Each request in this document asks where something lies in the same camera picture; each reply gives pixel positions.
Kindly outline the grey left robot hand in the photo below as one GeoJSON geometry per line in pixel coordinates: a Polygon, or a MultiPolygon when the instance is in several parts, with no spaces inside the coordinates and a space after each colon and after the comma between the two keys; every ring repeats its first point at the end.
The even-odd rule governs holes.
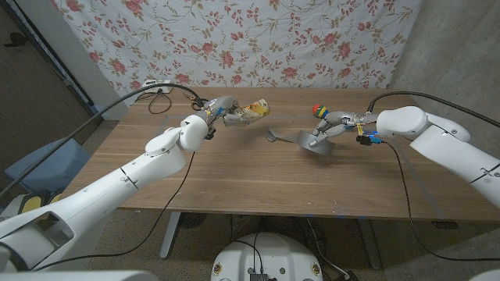
{"type": "Polygon", "coordinates": [[[213,138],[216,132],[213,124],[218,119],[222,119],[226,127],[248,125],[248,120],[243,117],[242,107],[232,96],[222,96],[207,101],[196,115],[204,119],[208,126],[206,140],[213,138]]]}

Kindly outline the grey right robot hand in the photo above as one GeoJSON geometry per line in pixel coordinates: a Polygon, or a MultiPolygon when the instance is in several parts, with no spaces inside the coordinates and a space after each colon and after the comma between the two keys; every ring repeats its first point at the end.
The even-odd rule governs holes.
{"type": "Polygon", "coordinates": [[[312,132],[314,138],[309,142],[309,146],[313,148],[329,137],[339,136],[349,127],[375,123],[377,118],[378,114],[370,112],[329,112],[320,120],[312,132]]]}

